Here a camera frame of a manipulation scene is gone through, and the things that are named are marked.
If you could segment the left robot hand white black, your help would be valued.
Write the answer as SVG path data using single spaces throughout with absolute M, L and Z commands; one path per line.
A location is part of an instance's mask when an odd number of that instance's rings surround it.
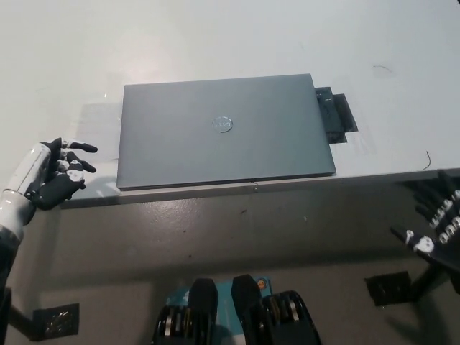
M 58 137 L 39 142 L 21 161 L 6 189 L 43 211 L 71 199 L 86 187 L 84 173 L 96 172 L 94 166 L 76 155 L 76 150 L 98 152 L 97 147 L 74 139 Z

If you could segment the right robot hand black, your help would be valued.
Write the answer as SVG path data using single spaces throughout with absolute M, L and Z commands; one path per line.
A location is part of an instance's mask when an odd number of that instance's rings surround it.
M 433 231 L 423 235 L 404 226 L 391 233 L 426 262 L 449 272 L 459 272 L 459 181 L 438 170 L 432 182 L 420 181 L 414 190 L 415 211 Z

